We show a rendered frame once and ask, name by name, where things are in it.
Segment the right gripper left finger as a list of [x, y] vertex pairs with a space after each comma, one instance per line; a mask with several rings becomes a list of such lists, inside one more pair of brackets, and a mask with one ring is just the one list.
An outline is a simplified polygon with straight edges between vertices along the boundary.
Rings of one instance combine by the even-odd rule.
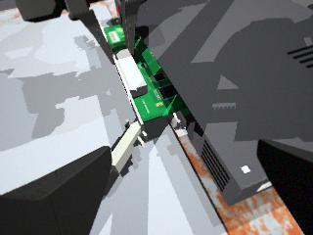
[[89, 235], [111, 168], [102, 146], [0, 195], [0, 235]]

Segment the dark grey flat panel with vent slots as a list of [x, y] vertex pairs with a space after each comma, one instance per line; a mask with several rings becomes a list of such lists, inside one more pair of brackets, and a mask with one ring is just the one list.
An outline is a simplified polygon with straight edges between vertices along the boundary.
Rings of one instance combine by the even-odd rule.
[[272, 188], [259, 139], [313, 152], [313, 10], [291, 0], [147, 0], [136, 30], [227, 206]]

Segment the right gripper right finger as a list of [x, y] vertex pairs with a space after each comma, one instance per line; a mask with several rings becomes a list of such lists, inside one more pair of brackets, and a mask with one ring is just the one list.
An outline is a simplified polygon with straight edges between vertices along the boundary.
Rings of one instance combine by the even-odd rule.
[[259, 139], [256, 155], [304, 235], [313, 235], [313, 152]]

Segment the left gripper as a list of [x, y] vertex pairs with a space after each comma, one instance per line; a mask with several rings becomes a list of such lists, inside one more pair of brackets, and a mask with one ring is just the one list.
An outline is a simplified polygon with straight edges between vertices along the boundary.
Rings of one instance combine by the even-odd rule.
[[[68, 11], [69, 19], [73, 22], [81, 21], [95, 37], [111, 63], [114, 65], [112, 51], [101, 30], [96, 15], [90, 4], [105, 0], [16, 0], [24, 22], [40, 23], [59, 18], [63, 10]], [[120, 0], [122, 3], [118, 9], [122, 22], [126, 46], [134, 59], [135, 52], [135, 26], [138, 10], [141, 4], [147, 0]], [[56, 6], [57, 4], [57, 6]], [[54, 11], [59, 11], [54, 13]], [[54, 13], [54, 15], [52, 15]], [[44, 17], [44, 15], [51, 15]], [[43, 17], [38, 18], [37, 17]]]

